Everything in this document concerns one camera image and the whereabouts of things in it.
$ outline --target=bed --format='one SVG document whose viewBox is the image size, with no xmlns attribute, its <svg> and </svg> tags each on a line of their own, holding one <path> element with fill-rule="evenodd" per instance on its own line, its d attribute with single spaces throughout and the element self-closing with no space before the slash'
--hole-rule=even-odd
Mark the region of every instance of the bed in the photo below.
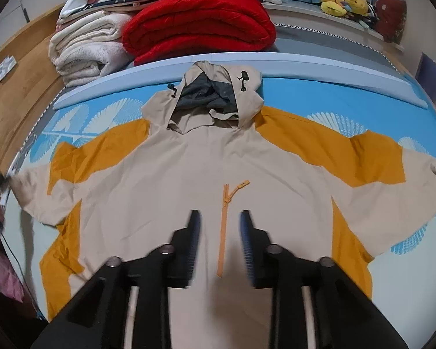
<svg viewBox="0 0 436 349">
<path fill-rule="evenodd" d="M 18 170 L 48 163 L 61 142 L 79 147 L 111 127 L 140 118 L 140 107 L 152 94 L 177 82 L 185 67 L 202 58 L 248 63 L 260 69 L 263 83 L 258 92 L 268 106 L 348 137 L 372 130 L 436 157 L 432 103 L 414 79 L 400 74 L 382 54 L 352 41 L 294 27 L 278 28 L 273 51 L 169 59 L 63 90 L 36 123 L 12 167 Z M 338 72 L 338 62 L 344 67 L 342 72 Z M 355 75 L 361 77 L 352 80 Z M 379 77 L 390 84 L 372 82 Z M 20 266 L 6 248 L 8 255 L 15 269 L 21 267 L 46 316 L 39 261 L 58 232 L 24 213 L 12 194 L 7 196 L 6 221 L 4 235 Z M 373 302 L 410 349 L 421 348 L 436 330 L 436 217 L 378 256 L 369 269 Z"/>
</svg>

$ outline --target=stack of blankets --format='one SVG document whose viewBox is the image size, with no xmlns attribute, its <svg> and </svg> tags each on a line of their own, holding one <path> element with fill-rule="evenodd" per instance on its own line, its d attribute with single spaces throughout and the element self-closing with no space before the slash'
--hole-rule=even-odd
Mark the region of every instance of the stack of blankets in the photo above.
<svg viewBox="0 0 436 349">
<path fill-rule="evenodd" d="M 68 0 L 49 57 L 67 87 L 134 65 L 207 52 L 261 51 L 276 39 L 259 0 Z"/>
</svg>

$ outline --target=jacket collar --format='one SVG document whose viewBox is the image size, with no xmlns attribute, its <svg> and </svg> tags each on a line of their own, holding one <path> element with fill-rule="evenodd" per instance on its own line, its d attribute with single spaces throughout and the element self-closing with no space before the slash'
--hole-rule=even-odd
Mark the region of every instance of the jacket collar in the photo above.
<svg viewBox="0 0 436 349">
<path fill-rule="evenodd" d="M 244 81 L 245 88 L 243 88 L 242 80 L 243 71 L 247 73 L 249 78 L 247 81 Z M 143 117 L 151 123 L 165 129 L 169 124 L 175 126 L 176 124 L 172 122 L 171 116 L 176 108 L 182 89 L 195 80 L 195 78 L 202 72 L 204 72 L 211 80 L 227 82 L 233 85 L 237 103 L 238 128 L 249 123 L 255 114 L 257 114 L 262 108 L 263 99 L 256 92 L 261 85 L 262 75 L 255 68 L 248 65 L 216 65 L 210 64 L 208 61 L 199 61 L 194 63 L 184 74 L 181 83 L 176 87 L 176 97 L 172 97 L 175 92 L 170 89 L 155 93 L 142 107 Z M 191 121 L 194 125 L 192 128 L 195 128 L 198 126 L 211 126 L 214 119 L 227 120 L 233 118 L 236 119 L 236 114 L 224 115 L 211 110 L 209 114 L 202 116 L 200 120 L 197 118 L 191 120 L 190 117 L 187 120 Z M 186 133 L 189 131 L 189 129 L 185 130 L 180 127 L 174 127 L 173 129 L 180 133 Z"/>
</svg>

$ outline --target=jacket sleeve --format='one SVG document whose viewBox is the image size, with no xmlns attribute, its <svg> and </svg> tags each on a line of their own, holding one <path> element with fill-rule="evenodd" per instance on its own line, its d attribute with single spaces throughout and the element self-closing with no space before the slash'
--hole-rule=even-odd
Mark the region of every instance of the jacket sleeve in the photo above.
<svg viewBox="0 0 436 349">
<path fill-rule="evenodd" d="M 85 181 L 119 163 L 149 134 L 149 121 L 116 126 L 82 147 L 63 142 L 50 164 L 14 175 L 10 186 L 24 211 L 38 221 L 57 225 L 87 193 Z"/>
<path fill-rule="evenodd" d="M 331 174 L 327 180 L 349 228 L 375 257 L 436 215 L 436 159 L 371 132 L 350 142 L 353 170 L 368 182 L 352 186 Z"/>
</svg>

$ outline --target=wooden headboard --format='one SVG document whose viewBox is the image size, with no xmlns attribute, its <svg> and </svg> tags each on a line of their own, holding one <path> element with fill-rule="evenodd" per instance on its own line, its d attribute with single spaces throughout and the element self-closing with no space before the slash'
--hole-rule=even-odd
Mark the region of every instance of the wooden headboard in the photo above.
<svg viewBox="0 0 436 349">
<path fill-rule="evenodd" d="M 62 5 L 29 22 L 0 47 L 17 65 L 0 83 L 0 171 L 6 172 L 40 114 L 64 87 L 48 58 Z"/>
</svg>

